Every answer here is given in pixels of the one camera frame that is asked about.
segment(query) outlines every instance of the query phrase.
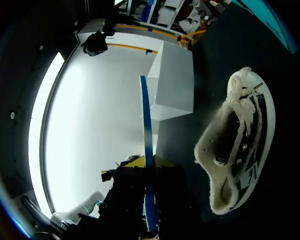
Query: cable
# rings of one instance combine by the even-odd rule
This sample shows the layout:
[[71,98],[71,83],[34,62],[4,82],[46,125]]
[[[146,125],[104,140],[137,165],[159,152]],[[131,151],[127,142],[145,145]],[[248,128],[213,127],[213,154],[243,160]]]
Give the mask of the cable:
[[114,43],[107,43],[108,46],[113,46],[113,47],[121,47],[121,48],[128,48],[128,49],[136,49],[136,50],[141,50],[141,51],[145,51],[146,53],[153,53],[153,54],[157,54],[157,51],[153,51],[153,50],[149,50],[146,48],[142,48],[142,47],[137,47],[137,46],[129,46],[129,45],[123,45],[123,44],[114,44]]

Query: dark surface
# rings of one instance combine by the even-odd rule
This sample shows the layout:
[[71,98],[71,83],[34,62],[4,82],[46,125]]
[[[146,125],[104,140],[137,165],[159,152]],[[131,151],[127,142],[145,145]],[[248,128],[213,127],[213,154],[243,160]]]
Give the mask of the dark surface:
[[77,44],[74,23],[86,17],[80,6],[78,0],[0,3],[0,177],[11,198],[33,188],[28,137],[35,97],[57,52],[67,59]]
[[[281,233],[293,229],[290,224],[300,222],[300,52],[290,54],[255,16],[232,3],[193,46],[193,64],[193,114],[160,122],[157,155],[185,170],[205,222],[228,223],[234,232],[265,225]],[[209,178],[194,163],[194,147],[225,100],[229,77],[242,67],[251,67],[270,89],[274,139],[248,201],[217,216],[210,210]]]

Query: white object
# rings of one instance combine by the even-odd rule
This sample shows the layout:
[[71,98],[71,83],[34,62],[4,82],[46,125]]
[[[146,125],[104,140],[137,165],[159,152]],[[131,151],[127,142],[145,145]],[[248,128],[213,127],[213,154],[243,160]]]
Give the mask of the white object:
[[189,16],[182,21],[179,21],[180,27],[187,33],[194,33],[200,27],[201,16],[198,10],[194,7]]
[[152,119],[161,121],[193,112],[194,69],[191,51],[164,42],[146,82]]
[[157,24],[163,24],[163,25],[171,25],[174,20],[175,20],[175,15],[176,15],[176,11],[171,9],[171,8],[167,8],[167,7],[163,7],[160,11],[159,11],[159,18],[158,18],[158,22]]
[[166,0],[164,5],[177,9],[182,3],[183,0]]
[[61,56],[60,52],[58,52],[48,70],[46,71],[39,91],[36,95],[29,127],[28,160],[31,182],[39,207],[42,213],[48,218],[51,218],[52,214],[47,202],[47,198],[43,188],[43,182],[41,179],[41,126],[50,91],[64,62],[65,60]]
[[[262,116],[261,114],[257,95],[253,89],[261,83],[263,83],[263,85],[256,91],[264,96],[266,116]],[[249,98],[241,98],[249,94],[253,96],[254,102],[256,103],[255,105]],[[238,116],[238,133],[233,143],[233,148],[228,161],[221,164],[216,160],[216,154],[213,151],[215,148],[214,144],[217,142],[218,136],[226,127],[226,122],[232,112],[235,112]],[[258,166],[255,164],[250,169],[246,170],[248,164],[248,161],[246,160],[241,171],[234,177],[232,173],[232,165],[235,164],[235,157],[243,139],[244,129],[246,129],[247,134],[250,134],[250,125],[254,118],[253,112],[258,112],[258,125],[255,134],[255,141],[253,142],[252,148],[250,148],[246,159],[249,160],[253,152],[256,150],[261,134],[262,121],[267,121],[266,139],[262,155]],[[207,172],[210,179],[210,207],[215,214],[226,214],[229,211],[240,207],[249,198],[256,186],[270,150],[275,132],[275,125],[276,114],[274,102],[268,87],[261,77],[252,72],[249,67],[244,67],[240,71],[235,72],[228,81],[227,98],[225,102],[217,111],[214,120],[204,131],[194,149],[195,159]],[[248,174],[251,176],[248,182],[247,172],[250,172]],[[242,197],[239,195],[240,189],[237,188],[237,181],[242,183],[241,189],[247,188]]]

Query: fluorescent light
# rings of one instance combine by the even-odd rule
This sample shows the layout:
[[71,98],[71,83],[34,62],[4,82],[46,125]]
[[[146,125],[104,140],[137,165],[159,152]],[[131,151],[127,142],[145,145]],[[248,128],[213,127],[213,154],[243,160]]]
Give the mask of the fluorescent light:
[[47,105],[47,100],[52,86],[65,60],[58,52],[49,66],[36,95],[32,110],[29,138],[28,138],[28,160],[32,186],[36,200],[44,215],[51,218],[48,201],[45,195],[40,168],[40,135],[42,119]]
[[46,71],[39,91],[36,95],[31,115],[33,119],[42,121],[51,88],[64,62],[65,60],[61,56],[60,52],[58,52],[48,70]]

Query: white wall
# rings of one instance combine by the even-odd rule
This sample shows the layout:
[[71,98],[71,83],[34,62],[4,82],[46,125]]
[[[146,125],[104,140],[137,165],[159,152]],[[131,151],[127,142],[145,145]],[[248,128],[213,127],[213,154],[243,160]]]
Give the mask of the white wall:
[[139,75],[155,55],[114,47],[95,57],[73,54],[60,80],[46,132],[47,183],[57,212],[79,204],[92,191],[104,195],[101,171],[143,154]]

